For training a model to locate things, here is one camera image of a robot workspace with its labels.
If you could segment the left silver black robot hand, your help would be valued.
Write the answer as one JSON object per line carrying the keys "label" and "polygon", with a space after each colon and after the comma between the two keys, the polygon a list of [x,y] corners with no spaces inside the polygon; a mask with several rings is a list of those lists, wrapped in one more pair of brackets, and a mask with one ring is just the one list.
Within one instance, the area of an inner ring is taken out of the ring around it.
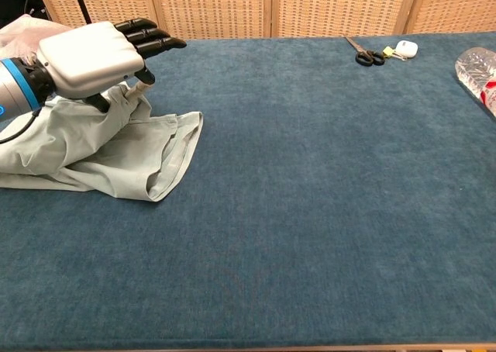
{"label": "left silver black robot hand", "polygon": [[36,59],[50,74],[55,94],[107,112],[109,106],[99,97],[102,92],[128,78],[153,85],[155,77],[146,59],[186,46],[155,22],[138,18],[95,22],[44,38]]}

